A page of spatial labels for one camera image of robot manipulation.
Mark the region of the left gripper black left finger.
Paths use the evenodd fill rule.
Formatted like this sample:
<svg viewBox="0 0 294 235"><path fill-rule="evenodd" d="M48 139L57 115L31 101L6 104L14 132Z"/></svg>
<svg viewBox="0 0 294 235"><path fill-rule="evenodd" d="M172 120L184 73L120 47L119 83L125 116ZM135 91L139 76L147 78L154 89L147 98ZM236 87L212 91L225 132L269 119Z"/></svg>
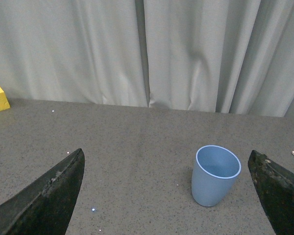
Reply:
<svg viewBox="0 0 294 235"><path fill-rule="evenodd" d="M0 205L0 235L64 235L84 175L77 149Z"/></svg>

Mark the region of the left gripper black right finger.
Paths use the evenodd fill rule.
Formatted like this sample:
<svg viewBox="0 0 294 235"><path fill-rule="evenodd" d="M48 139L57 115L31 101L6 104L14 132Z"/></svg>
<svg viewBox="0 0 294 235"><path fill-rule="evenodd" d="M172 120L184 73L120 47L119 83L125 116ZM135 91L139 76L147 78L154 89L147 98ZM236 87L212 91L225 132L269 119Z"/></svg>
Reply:
<svg viewBox="0 0 294 235"><path fill-rule="evenodd" d="M277 235L294 235L294 173L252 150L248 169L263 210Z"/></svg>

